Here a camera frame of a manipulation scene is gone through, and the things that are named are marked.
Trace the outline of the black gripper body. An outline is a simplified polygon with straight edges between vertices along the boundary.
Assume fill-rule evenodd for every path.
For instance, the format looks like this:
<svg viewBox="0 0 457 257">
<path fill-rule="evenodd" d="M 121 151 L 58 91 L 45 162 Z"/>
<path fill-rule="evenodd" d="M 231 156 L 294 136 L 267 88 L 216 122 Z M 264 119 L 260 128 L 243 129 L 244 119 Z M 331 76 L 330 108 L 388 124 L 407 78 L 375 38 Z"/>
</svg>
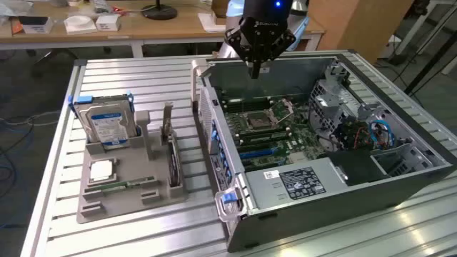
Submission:
<svg viewBox="0 0 457 257">
<path fill-rule="evenodd" d="M 270 31 L 283 32 L 288 28 L 291 14 L 290 1 L 246 1 L 240 28 L 254 48 L 254 63 L 256 63 L 258 37 Z"/>
</svg>

